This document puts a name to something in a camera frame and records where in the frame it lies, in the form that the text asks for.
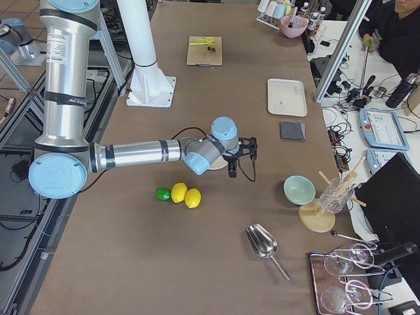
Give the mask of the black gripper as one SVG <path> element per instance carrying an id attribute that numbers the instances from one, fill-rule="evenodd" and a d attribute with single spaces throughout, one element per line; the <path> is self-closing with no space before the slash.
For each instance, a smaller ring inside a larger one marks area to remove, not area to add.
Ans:
<path id="1" fill-rule="evenodd" d="M 257 159 L 257 148 L 257 139 L 255 137 L 240 137 L 238 151 L 236 153 L 226 151 L 224 159 L 228 162 L 228 175 L 230 178 L 237 177 L 236 161 L 239 161 L 242 156 L 249 156 L 252 161 Z"/>

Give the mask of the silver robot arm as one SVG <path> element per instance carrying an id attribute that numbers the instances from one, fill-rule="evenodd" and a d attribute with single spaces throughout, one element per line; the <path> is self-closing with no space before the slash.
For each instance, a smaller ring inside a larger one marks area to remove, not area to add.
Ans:
<path id="1" fill-rule="evenodd" d="M 89 42 L 100 20 L 98 1 L 42 1 L 40 19 L 47 28 L 43 133 L 35 141 L 29 168 L 31 187 L 41 196 L 65 199 L 80 193 L 91 173 L 116 167 L 182 160 L 197 175 L 218 158 L 236 176 L 240 158 L 257 158 L 255 138 L 238 136 L 229 117 L 218 117 L 202 139 L 191 137 L 101 146 L 85 140 Z"/>

